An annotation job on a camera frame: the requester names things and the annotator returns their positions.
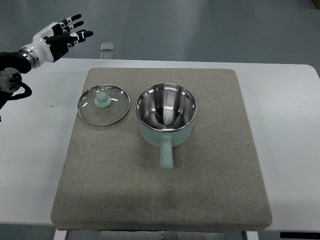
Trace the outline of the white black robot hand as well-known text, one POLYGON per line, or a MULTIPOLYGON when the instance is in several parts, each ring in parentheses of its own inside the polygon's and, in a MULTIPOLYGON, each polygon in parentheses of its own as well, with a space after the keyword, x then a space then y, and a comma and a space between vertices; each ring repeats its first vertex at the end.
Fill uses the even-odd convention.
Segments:
POLYGON ((84 24, 81 17, 81 14, 76 14, 49 24, 36 33, 32 42, 18 51, 19 54, 26 57, 32 69, 47 62, 56 62, 71 48, 93 36, 92 31, 80 29, 84 24))

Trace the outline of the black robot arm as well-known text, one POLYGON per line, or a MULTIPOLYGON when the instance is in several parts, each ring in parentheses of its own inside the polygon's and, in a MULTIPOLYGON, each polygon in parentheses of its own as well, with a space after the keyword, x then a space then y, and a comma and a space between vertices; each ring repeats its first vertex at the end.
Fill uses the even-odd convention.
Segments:
POLYGON ((9 101, 30 97, 31 88, 22 81, 34 64, 30 55, 23 51, 0 53, 0 108, 9 101))

